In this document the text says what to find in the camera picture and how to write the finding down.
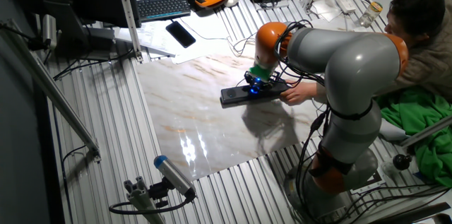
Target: keyboard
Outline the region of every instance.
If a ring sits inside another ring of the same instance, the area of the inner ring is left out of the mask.
[[[190,12],[190,5],[187,0],[138,1],[138,14],[142,22],[188,16]]]

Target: power strip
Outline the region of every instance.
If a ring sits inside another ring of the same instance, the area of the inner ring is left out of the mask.
[[[336,2],[344,14],[352,13],[356,10],[356,6],[352,0],[336,0]]]

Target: person's hand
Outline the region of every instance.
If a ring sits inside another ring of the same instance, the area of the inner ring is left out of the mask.
[[[293,84],[294,81],[287,80],[286,83]],[[317,84],[300,82],[294,88],[281,93],[281,100],[288,105],[302,104],[305,100],[316,97]]]

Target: white marble surface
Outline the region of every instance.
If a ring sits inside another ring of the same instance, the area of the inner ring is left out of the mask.
[[[304,141],[316,118],[311,101],[222,109],[221,89],[243,79],[254,46],[241,57],[223,52],[183,64],[166,59],[138,66],[162,154],[191,179]]]

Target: metal slat table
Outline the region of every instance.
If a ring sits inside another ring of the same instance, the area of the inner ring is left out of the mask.
[[[294,21],[317,19],[301,9],[302,0],[290,0],[286,8],[257,11],[249,0],[240,0],[238,6],[216,9],[233,41],[244,39],[255,33],[264,23],[270,21]],[[355,1],[356,20],[367,8],[361,1]],[[385,20],[378,18],[369,31],[381,32]],[[117,53],[123,54],[130,47],[119,43]],[[144,62],[154,60],[147,49],[143,50]],[[58,59],[50,62],[52,75],[69,65],[69,61]],[[126,201],[123,181],[142,176],[147,184],[160,182],[162,176],[153,167],[160,147],[153,128],[153,121],[145,103],[143,90],[138,79],[135,59],[112,61],[73,71],[57,84],[64,92],[82,122],[100,147],[102,161],[95,163],[83,149],[70,156],[65,164],[69,184],[69,201],[74,223],[147,223],[142,216],[121,216],[110,214],[108,206]],[[83,145],[62,116],[53,110],[49,102],[52,132],[57,160],[70,150]],[[63,149],[58,155],[58,145]],[[280,149],[276,152],[216,172],[194,181],[198,198],[177,211],[164,213],[167,223],[298,223],[294,210],[283,193],[281,184],[285,173],[297,164],[301,144]],[[371,147],[379,161],[401,153],[392,144],[376,141]],[[316,150],[314,144],[309,152]],[[61,166],[58,164],[61,195],[66,222],[70,223],[69,205],[64,193]],[[396,178],[399,186],[417,184],[410,175]],[[393,191],[400,195],[408,191]],[[389,196],[383,191],[367,199]],[[171,206],[180,204],[183,198],[176,191],[169,193]],[[398,204],[391,210],[403,208]],[[369,222],[363,218],[361,223]]]

